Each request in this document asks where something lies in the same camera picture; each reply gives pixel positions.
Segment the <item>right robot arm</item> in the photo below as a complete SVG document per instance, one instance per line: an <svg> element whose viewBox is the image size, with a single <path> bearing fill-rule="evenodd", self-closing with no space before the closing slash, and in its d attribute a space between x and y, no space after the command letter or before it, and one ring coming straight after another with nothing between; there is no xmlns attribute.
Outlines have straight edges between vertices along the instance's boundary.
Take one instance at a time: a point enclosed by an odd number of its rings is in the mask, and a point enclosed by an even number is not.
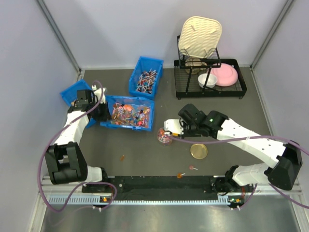
<svg viewBox="0 0 309 232"><path fill-rule="evenodd" d="M260 164L232 166L222 181L216 181L220 191L233 191L248 184L272 184L282 190L291 190L302 166L300 149L289 142L279 142L259 135L230 119L210 111L208 115L193 104L187 104L178 113L180 119L169 119L165 129L181 138L212 137L255 156Z"/></svg>

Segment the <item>gold round lid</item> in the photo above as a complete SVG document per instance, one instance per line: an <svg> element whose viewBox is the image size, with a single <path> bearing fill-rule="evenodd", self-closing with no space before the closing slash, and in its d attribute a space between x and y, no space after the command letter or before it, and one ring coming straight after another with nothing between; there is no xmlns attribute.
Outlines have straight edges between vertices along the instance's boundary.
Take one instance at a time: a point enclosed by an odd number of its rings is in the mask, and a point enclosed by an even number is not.
<svg viewBox="0 0 309 232"><path fill-rule="evenodd" d="M204 144L193 144L190 153L195 159L201 160L207 156L208 149Z"/></svg>

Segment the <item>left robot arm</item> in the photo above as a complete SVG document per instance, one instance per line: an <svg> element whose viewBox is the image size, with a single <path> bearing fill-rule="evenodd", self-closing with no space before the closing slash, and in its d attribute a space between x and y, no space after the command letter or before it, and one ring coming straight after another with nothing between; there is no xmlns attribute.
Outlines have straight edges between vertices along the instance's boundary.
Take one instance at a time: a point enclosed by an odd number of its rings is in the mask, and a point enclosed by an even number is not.
<svg viewBox="0 0 309 232"><path fill-rule="evenodd" d="M54 185L71 182L101 182L107 178L103 168L87 165L79 143L90 121L111 119L105 97L106 88L77 91L77 99L68 109L65 129L45 153L45 161Z"/></svg>

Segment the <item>black wire dish rack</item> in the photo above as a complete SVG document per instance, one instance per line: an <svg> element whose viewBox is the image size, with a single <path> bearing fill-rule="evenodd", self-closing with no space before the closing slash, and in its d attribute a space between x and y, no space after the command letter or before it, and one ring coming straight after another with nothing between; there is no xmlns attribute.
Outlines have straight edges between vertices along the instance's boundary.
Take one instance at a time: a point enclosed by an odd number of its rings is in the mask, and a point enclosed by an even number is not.
<svg viewBox="0 0 309 232"><path fill-rule="evenodd" d="M222 59L217 48L203 58L189 55L185 49L177 48L174 60L176 97L238 97L242 99L247 86L235 59Z"/></svg>

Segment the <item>clear round container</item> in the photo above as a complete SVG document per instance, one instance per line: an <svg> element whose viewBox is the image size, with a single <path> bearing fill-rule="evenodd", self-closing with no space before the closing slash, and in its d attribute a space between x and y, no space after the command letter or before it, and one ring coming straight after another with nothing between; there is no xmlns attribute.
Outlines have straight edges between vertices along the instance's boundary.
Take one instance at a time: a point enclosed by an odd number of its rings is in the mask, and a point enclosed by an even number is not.
<svg viewBox="0 0 309 232"><path fill-rule="evenodd" d="M167 137L167 132L164 130L164 128L160 128L157 132L157 139L160 144L162 145L171 145L172 139Z"/></svg>

